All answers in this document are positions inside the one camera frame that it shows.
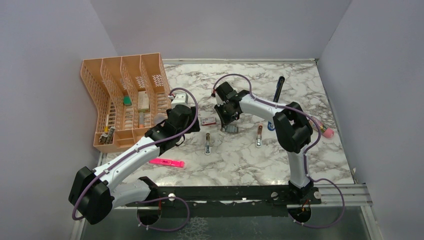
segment screw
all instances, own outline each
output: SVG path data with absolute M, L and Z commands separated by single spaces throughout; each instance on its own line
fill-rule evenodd
M 314 192 L 314 193 L 313 193 L 313 196 L 314 196 L 316 199 L 321 199 L 321 193 L 320 193 L 319 191 Z
M 277 200 L 278 199 L 278 193 L 276 193 L 276 192 L 271 193 L 271 198 L 273 198 L 274 200 Z
M 170 197 L 170 201 L 171 202 L 173 202 L 173 201 L 175 201 L 175 194 L 173 194 L 173 193 L 170 193 L 169 195 L 168 195 L 168 197 Z

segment small box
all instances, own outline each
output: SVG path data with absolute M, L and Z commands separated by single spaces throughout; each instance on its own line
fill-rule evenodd
M 149 96 L 147 95 L 146 91 L 139 91 L 138 92 L 138 106 L 137 106 L 139 113 L 147 113 L 150 111 L 150 103 L 149 103 Z
M 208 125 L 214 125 L 217 124 L 217 121 L 215 121 L 215 117 L 201 117 L 201 125 L 202 126 L 208 126 Z

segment metal clip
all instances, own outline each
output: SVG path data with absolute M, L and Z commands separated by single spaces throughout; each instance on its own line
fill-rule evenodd
M 204 143 L 204 154 L 211 154 L 211 135 L 206 133 L 206 142 Z
M 262 124 L 260 124 L 257 127 L 257 133 L 256 133 L 256 147 L 260 148 L 262 147 Z

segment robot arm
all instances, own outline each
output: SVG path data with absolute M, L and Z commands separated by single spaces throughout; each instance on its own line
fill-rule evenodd
M 221 120 L 222 127 L 236 121 L 240 114 L 247 113 L 263 118 L 275 126 L 278 142 L 287 151 L 290 165 L 289 184 L 298 189 L 309 188 L 312 185 L 305 173 L 309 172 L 308 164 L 304 164 L 303 152 L 311 142 L 312 127 L 305 116 L 288 109 L 278 109 L 277 103 L 265 101 L 268 104 L 256 101 L 247 90 L 236 92 L 228 82 L 216 88 L 216 112 Z M 302 111 L 296 102 L 287 106 Z
M 170 138 L 184 131 L 193 120 L 195 124 L 186 133 L 200 131 L 195 107 L 177 104 L 166 113 L 168 119 L 150 128 L 134 146 L 114 160 L 93 170 L 83 167 L 76 173 L 68 198 L 74 206 L 83 191 L 98 178 L 84 194 L 77 208 L 90 224 L 100 222 L 115 207 L 145 200 L 150 193 L 145 182 L 136 180 L 127 184 L 120 183 L 143 164 L 173 148 L 181 136 Z

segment pink eraser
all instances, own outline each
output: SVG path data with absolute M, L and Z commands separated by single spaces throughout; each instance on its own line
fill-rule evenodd
M 171 159 L 164 159 L 164 158 L 155 158 L 148 162 L 151 164 L 164 165 L 164 166 L 177 167 L 177 168 L 184 167 L 184 161 L 174 161 Z
M 327 130 L 325 130 L 322 135 L 328 139 L 331 139 L 334 136 L 334 131 L 331 128 L 327 128 Z

